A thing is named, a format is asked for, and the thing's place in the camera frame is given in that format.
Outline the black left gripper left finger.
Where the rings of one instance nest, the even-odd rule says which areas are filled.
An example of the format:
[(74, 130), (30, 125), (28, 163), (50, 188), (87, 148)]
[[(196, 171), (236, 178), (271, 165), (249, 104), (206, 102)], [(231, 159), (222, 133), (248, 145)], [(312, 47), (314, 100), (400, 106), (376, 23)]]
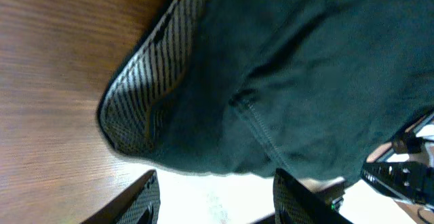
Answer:
[(157, 224), (160, 205), (157, 171), (149, 170), (83, 223)]

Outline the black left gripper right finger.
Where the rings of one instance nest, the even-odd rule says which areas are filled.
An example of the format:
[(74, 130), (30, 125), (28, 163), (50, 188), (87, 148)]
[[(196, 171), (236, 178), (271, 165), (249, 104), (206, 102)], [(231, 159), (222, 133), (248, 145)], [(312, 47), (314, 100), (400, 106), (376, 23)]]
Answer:
[(273, 180), (275, 224), (351, 224), (283, 169)]

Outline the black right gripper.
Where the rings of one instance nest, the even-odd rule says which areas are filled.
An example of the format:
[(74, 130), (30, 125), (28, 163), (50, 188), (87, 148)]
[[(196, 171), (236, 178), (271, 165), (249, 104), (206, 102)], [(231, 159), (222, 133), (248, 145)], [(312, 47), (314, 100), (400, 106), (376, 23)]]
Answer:
[(433, 205), (433, 168), (420, 162), (366, 162), (360, 177), (378, 193), (394, 200)]

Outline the black shorts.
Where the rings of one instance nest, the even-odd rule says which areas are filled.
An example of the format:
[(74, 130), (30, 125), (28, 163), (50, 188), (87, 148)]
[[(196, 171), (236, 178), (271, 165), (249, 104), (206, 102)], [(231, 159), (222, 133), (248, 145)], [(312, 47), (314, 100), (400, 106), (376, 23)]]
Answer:
[(168, 0), (97, 119), (192, 173), (359, 178), (433, 110), (433, 0)]

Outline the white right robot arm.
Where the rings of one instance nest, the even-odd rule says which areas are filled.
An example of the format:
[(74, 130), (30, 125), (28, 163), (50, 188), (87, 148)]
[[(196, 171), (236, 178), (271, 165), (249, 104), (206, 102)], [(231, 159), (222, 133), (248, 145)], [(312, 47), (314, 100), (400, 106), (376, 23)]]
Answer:
[(394, 200), (433, 207), (433, 114), (426, 115), (391, 140), (391, 148), (366, 162), (360, 177), (378, 193)]

